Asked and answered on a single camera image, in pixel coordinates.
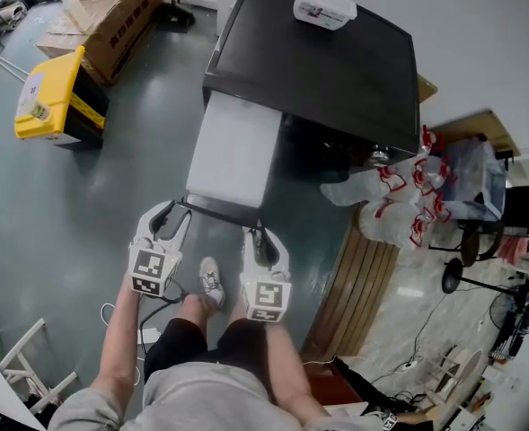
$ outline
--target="power strip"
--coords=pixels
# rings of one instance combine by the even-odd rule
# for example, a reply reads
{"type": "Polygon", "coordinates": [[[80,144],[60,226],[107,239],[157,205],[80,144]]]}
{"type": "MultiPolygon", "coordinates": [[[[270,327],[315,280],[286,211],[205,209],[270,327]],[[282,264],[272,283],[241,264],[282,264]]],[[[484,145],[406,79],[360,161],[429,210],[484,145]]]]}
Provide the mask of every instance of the power strip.
{"type": "MultiPolygon", "coordinates": [[[[142,345],[141,339],[140,339],[140,330],[137,332],[137,345],[142,345]]],[[[160,332],[156,327],[149,327],[148,329],[142,330],[142,336],[145,340],[145,345],[152,345],[153,343],[156,343],[158,339],[160,338],[160,332]]]]}

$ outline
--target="white wall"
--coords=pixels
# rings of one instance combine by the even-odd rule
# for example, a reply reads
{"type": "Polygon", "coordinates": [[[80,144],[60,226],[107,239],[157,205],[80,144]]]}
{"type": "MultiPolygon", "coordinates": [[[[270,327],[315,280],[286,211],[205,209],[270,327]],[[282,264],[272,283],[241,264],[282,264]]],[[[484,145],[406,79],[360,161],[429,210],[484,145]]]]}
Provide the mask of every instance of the white wall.
{"type": "MultiPolygon", "coordinates": [[[[409,32],[436,125],[486,107],[529,149],[529,0],[354,0],[409,32]]],[[[234,0],[221,0],[219,28],[234,0]]]]}
{"type": "Polygon", "coordinates": [[[503,369],[520,379],[515,392],[494,389],[494,400],[486,410],[486,423],[498,431],[529,430],[529,335],[516,359],[503,369]]]}

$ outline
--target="shoe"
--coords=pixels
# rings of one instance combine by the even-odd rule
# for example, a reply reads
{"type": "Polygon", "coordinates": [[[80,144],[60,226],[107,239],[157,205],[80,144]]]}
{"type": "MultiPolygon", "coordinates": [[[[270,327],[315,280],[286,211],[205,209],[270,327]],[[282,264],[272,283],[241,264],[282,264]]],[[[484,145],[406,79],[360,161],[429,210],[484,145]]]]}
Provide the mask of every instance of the shoe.
{"type": "Polygon", "coordinates": [[[200,263],[200,282],[207,296],[216,302],[218,308],[222,308],[225,302],[225,290],[220,282],[220,271],[213,257],[205,257],[200,263]]]}

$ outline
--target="gray shirt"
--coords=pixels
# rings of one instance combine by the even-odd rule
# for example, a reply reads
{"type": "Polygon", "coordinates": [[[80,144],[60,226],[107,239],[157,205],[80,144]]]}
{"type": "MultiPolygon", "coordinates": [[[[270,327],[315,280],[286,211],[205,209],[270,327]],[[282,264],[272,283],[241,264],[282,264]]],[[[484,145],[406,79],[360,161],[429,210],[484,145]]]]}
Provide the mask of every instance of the gray shirt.
{"type": "MultiPolygon", "coordinates": [[[[248,371],[229,365],[187,363],[155,372],[145,386],[143,411],[123,423],[117,401],[87,388],[57,410],[51,431],[179,430],[299,431],[298,420],[272,405],[262,383],[248,371]]],[[[321,418],[306,431],[381,431],[375,417],[321,418]]]]}

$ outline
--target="white box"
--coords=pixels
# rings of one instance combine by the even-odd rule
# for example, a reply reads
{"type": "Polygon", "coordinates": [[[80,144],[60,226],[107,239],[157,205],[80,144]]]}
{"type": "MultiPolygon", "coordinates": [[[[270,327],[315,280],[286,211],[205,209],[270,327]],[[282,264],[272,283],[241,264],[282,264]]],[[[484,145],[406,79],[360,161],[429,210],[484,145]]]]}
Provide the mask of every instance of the white box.
{"type": "Polygon", "coordinates": [[[264,198],[282,113],[213,91],[186,190],[248,207],[264,198]]]}
{"type": "Polygon", "coordinates": [[[296,19],[335,31],[356,19],[356,4],[351,0],[295,0],[296,19]]]}

